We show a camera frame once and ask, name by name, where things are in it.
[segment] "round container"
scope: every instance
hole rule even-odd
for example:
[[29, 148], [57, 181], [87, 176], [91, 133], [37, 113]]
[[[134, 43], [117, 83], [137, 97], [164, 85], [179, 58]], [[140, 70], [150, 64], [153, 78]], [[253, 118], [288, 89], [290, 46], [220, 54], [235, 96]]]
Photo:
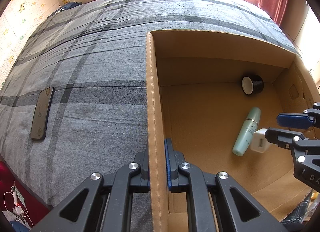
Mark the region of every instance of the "round container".
[[246, 75], [242, 78], [242, 90], [246, 95], [262, 92], [263, 80], [259, 75]]

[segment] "cardboard box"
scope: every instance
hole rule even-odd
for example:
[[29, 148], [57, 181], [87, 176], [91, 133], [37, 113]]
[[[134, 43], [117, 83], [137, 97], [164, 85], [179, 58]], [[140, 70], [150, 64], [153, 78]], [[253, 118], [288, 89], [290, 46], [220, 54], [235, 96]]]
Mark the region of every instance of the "cardboard box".
[[[244, 73], [264, 80], [260, 94], [241, 89]], [[281, 112], [302, 113], [320, 101], [298, 55], [247, 36], [215, 31], [160, 30], [147, 34], [149, 167], [154, 231], [188, 231], [185, 193], [167, 190], [164, 139], [202, 171], [228, 172], [278, 220], [310, 188], [293, 177], [289, 150], [276, 146], [242, 157], [232, 153], [253, 106], [258, 129], [278, 127]], [[310, 128], [310, 139], [320, 137]]]

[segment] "plaid cloth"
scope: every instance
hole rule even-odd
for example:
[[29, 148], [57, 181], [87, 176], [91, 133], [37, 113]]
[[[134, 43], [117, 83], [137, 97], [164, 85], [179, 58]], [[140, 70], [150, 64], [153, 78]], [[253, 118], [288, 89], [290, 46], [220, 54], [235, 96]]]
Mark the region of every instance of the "plaid cloth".
[[[46, 19], [0, 91], [0, 154], [47, 206], [145, 149], [145, 43], [156, 29], [218, 30], [296, 52], [264, 11], [243, 0], [97, 0]], [[32, 141], [36, 101], [49, 86], [47, 136]], [[137, 194], [132, 231], [151, 230], [150, 196]]]
[[281, 221], [282, 224], [302, 223], [303, 218], [308, 210], [312, 196], [312, 190], [299, 205]]

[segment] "cardboard box flap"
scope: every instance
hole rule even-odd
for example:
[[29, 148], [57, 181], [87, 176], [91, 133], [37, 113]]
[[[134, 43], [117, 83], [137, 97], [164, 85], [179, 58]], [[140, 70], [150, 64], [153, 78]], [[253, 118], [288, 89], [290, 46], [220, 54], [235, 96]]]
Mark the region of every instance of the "cardboard box flap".
[[222, 58], [289, 68], [295, 54], [266, 41], [219, 31], [155, 30], [158, 58]]

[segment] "white cable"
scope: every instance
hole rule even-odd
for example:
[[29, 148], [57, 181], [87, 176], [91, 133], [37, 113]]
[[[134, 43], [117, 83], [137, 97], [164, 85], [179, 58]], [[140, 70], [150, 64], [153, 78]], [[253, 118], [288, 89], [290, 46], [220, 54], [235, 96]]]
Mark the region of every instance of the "white cable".
[[3, 195], [3, 203], [4, 203], [4, 207], [5, 207], [5, 209], [8, 211], [7, 206], [5, 205], [5, 201], [4, 201], [4, 196], [5, 196], [7, 193], [11, 193], [11, 195], [12, 195], [12, 192], [7, 191], [7, 192], [5, 192], [5, 193], [4, 193], [4, 195]]
[[[13, 197], [12, 188], [17, 189], [15, 186], [12, 186], [12, 187], [10, 188], [10, 191], [7, 191], [7, 192], [5, 192], [5, 193], [3, 194], [3, 203], [4, 203], [4, 207], [5, 207], [5, 209], [6, 209], [7, 211], [9, 211], [9, 210], [7, 209], [7, 206], [5, 205], [4, 196], [5, 196], [6, 193], [10, 193], [10, 194], [12, 195], [12, 197]], [[15, 221], [20, 221], [21, 218], [28, 217], [29, 220], [30, 220], [30, 222], [31, 222], [31, 224], [32, 224], [32, 227], [33, 227], [33, 222], [32, 222], [32, 220], [31, 220], [31, 218], [29, 217], [28, 209], [27, 209], [26, 206], [24, 206], [24, 207], [26, 208], [26, 211], [25, 211], [25, 212], [26, 212], [27, 215], [26, 215], [26, 216], [22, 216], [22, 215], [19, 214], [19, 219], [18, 219], [18, 220], [15, 220]]]

